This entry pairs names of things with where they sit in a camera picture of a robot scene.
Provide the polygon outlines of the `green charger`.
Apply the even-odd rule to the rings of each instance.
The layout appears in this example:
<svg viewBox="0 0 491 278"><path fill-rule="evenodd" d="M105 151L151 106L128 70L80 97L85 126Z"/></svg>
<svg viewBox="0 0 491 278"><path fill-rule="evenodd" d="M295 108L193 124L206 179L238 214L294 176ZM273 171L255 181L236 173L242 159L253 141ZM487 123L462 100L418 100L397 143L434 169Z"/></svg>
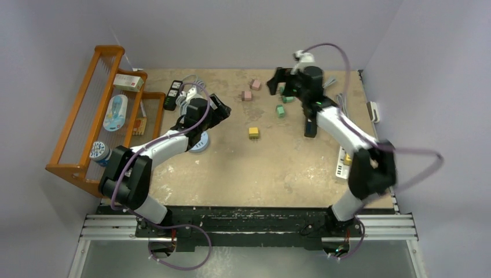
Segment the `green charger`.
<svg viewBox="0 0 491 278"><path fill-rule="evenodd" d="M277 105L275 111L276 111L278 118L285 117L285 109L282 105Z"/></svg>

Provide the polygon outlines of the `yellow usb charger plug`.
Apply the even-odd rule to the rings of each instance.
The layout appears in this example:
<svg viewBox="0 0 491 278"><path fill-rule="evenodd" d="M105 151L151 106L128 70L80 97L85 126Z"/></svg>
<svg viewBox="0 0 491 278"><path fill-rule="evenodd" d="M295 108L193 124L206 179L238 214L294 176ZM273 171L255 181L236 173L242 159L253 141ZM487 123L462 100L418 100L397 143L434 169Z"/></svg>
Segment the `yellow usb charger plug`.
<svg viewBox="0 0 491 278"><path fill-rule="evenodd" d="M260 132L257 127L250 127L248 129L248 138L250 140L257 140L260 138Z"/></svg>

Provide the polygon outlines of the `round blue power socket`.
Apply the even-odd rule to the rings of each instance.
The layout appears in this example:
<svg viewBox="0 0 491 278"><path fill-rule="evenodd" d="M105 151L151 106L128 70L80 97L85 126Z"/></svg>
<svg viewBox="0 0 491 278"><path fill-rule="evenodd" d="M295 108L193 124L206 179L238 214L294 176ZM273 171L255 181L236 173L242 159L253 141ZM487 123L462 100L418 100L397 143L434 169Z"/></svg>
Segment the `round blue power socket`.
<svg viewBox="0 0 491 278"><path fill-rule="evenodd" d="M188 151L190 153L201 153L207 149L210 138L207 131L202 132L200 140Z"/></svg>

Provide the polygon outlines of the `yellow charger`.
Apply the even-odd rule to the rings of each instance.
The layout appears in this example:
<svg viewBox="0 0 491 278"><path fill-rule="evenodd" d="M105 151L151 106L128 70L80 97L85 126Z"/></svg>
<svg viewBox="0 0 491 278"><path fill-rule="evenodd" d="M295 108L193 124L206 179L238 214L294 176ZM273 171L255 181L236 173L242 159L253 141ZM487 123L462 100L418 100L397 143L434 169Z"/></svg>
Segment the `yellow charger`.
<svg viewBox="0 0 491 278"><path fill-rule="evenodd" d="M345 153L345 156L343 158L343 164L346 166L351 166L351 164L352 164L352 158L350 157L350 155L348 153Z"/></svg>

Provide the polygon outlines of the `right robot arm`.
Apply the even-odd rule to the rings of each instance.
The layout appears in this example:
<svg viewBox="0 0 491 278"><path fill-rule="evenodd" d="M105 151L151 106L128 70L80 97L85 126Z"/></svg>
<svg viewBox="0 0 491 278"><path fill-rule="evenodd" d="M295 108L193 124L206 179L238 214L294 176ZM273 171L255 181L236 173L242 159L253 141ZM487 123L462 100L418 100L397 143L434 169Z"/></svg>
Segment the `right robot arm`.
<svg viewBox="0 0 491 278"><path fill-rule="evenodd" d="M300 100L306 119L330 134L351 158L348 189L325 215L327 232L338 236L366 204L395 185L397 173L393 145L367 135L346 117L340 106L325 95L323 76L316 66L301 71L278 67L266 84L274 95L283 83L283 95Z"/></svg>

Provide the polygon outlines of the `white power strip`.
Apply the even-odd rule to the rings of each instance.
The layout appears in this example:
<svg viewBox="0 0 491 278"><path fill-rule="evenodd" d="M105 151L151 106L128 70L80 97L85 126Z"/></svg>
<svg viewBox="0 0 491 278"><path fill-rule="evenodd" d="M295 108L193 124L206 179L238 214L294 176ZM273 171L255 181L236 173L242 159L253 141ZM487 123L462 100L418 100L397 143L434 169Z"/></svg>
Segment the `white power strip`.
<svg viewBox="0 0 491 278"><path fill-rule="evenodd" d="M338 161L336 163L335 175L338 178L347 180L349 176L350 166L346 166L343 164L345 153L347 152L342 147L340 147L338 153Z"/></svg>

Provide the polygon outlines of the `green usb charger plug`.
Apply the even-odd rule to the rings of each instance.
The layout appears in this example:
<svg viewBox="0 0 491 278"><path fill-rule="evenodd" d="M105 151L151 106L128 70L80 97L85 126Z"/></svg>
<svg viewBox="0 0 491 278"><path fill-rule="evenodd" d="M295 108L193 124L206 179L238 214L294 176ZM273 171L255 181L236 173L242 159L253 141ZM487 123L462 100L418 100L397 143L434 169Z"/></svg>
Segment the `green usb charger plug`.
<svg viewBox="0 0 491 278"><path fill-rule="evenodd" d="M280 99L284 104L291 103L295 100L295 97L293 97L293 96L283 95L283 93L284 93L284 87L283 86L280 86L279 93L280 93Z"/></svg>

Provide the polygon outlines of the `pink usb charger plug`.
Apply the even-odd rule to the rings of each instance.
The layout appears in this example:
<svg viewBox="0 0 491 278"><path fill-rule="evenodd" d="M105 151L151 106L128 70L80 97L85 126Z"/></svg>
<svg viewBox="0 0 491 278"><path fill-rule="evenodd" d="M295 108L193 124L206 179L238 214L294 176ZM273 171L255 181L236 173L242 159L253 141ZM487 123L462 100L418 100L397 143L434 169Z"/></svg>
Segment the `pink usb charger plug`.
<svg viewBox="0 0 491 278"><path fill-rule="evenodd" d="M261 89L262 87L262 82L259 80L259 79L253 79L250 84L250 89L251 90L255 90L255 91L258 91Z"/></svg>

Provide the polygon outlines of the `pink charger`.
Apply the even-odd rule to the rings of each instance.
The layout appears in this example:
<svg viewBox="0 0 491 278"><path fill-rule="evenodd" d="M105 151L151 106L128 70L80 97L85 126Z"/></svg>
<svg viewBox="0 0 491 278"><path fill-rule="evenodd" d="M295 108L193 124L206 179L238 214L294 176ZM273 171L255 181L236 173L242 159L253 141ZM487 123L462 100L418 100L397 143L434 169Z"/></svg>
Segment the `pink charger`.
<svg viewBox="0 0 491 278"><path fill-rule="evenodd" d="M240 93L240 99L241 101L252 101L253 99L252 91L242 91Z"/></svg>

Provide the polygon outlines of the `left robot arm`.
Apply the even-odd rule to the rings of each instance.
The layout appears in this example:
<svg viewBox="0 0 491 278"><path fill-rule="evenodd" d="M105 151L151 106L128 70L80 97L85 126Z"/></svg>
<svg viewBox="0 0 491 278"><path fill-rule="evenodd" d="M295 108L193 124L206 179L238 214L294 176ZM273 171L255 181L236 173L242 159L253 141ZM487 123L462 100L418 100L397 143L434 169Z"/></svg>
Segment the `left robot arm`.
<svg viewBox="0 0 491 278"><path fill-rule="evenodd" d="M185 114L164 135L141 146L120 145L112 150L98 185L99 193L112 204L119 203L151 222L150 229L157 236L169 235L173 214L149 194L153 170L173 156L191 150L203 132L227 119L231 111L216 94L191 99Z"/></svg>

